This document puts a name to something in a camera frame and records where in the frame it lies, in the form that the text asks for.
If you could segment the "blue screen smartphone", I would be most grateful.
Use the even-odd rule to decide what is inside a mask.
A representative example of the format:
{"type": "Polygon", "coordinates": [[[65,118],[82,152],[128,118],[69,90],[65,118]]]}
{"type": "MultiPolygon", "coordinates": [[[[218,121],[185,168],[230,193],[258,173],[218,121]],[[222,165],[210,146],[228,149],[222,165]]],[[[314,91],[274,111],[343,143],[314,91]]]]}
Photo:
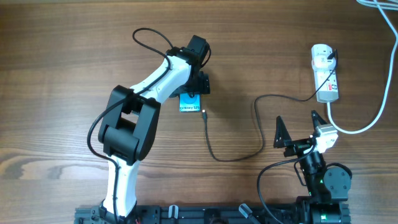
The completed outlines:
{"type": "Polygon", "coordinates": [[[188,93],[182,93],[179,96],[179,111],[182,113],[200,112],[200,95],[190,96],[188,93]]]}

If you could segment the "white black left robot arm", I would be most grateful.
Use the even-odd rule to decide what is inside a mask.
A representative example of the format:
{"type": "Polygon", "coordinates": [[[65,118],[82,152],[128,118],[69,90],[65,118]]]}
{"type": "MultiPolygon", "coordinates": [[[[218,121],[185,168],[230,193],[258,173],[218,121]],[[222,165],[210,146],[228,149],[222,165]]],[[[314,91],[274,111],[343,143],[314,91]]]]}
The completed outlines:
{"type": "Polygon", "coordinates": [[[96,122],[109,164],[108,193],[101,207],[115,223],[130,218],[136,206],[139,164],[154,143],[162,104],[178,96],[188,100],[181,104],[184,112],[198,111],[201,95],[210,93],[208,75],[202,72],[210,54],[209,43],[194,35],[186,47],[172,45],[163,53],[164,61],[145,80],[112,90],[96,122]]]}

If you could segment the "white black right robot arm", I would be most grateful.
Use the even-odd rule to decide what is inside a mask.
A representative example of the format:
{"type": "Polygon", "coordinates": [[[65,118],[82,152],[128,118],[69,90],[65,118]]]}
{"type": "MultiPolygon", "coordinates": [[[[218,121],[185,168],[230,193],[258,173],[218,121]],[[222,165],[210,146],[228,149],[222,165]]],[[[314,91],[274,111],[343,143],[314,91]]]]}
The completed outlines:
{"type": "Polygon", "coordinates": [[[327,164],[323,153],[333,147],[338,138],[336,128],[312,111],[314,132],[310,137],[292,140],[281,116],[276,118],[275,148],[284,148],[284,156],[296,156],[307,196],[297,197],[293,211],[294,223],[351,223],[348,192],[353,174],[343,164],[327,164]]]}

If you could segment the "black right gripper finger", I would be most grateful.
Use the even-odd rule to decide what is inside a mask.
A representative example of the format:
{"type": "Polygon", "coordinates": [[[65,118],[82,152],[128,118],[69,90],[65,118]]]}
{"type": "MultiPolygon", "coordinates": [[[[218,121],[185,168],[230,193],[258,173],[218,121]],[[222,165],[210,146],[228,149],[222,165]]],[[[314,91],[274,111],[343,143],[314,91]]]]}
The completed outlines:
{"type": "Polygon", "coordinates": [[[315,111],[311,111],[311,116],[312,116],[312,123],[313,127],[317,128],[318,126],[327,124],[327,122],[315,111]]]}
{"type": "Polygon", "coordinates": [[[289,147],[292,144],[292,139],[283,122],[281,116],[276,117],[276,129],[274,137],[274,148],[289,147]]]}

